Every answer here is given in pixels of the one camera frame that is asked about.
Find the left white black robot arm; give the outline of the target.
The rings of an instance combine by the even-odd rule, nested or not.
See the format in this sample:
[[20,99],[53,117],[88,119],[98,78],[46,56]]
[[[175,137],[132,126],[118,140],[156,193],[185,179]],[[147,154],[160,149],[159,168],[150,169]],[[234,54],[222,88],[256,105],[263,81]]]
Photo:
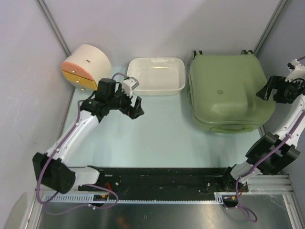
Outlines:
[[46,153],[36,153],[32,159],[37,190],[41,185],[61,194],[87,184],[96,191],[104,188],[105,178],[101,176],[101,170],[93,166],[71,168],[70,161],[82,141],[110,111],[119,110],[131,119],[144,114],[141,97],[132,103],[133,90],[138,86],[139,81],[134,77],[126,76],[121,83],[102,78],[97,90],[87,99],[78,101],[78,113],[72,125]]

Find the green hard-shell suitcase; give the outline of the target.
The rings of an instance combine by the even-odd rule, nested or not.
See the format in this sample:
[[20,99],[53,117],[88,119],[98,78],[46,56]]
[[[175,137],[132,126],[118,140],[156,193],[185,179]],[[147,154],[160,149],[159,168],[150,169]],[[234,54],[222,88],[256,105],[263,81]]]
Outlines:
[[188,96],[194,123],[217,133],[251,132],[275,110],[272,100],[256,94],[267,83],[251,50],[239,55],[206,55],[194,51],[188,73]]

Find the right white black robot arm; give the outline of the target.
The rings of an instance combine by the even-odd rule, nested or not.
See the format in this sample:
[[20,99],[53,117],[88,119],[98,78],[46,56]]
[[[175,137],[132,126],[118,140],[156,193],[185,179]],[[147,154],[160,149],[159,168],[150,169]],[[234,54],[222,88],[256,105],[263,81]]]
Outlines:
[[257,175],[276,174],[300,155],[296,147],[305,129],[305,67],[298,59],[287,66],[286,77],[271,76],[256,96],[264,101],[272,97],[276,103],[290,104],[290,112],[275,132],[267,132],[255,142],[243,163],[225,170],[220,179],[224,191],[239,190]]

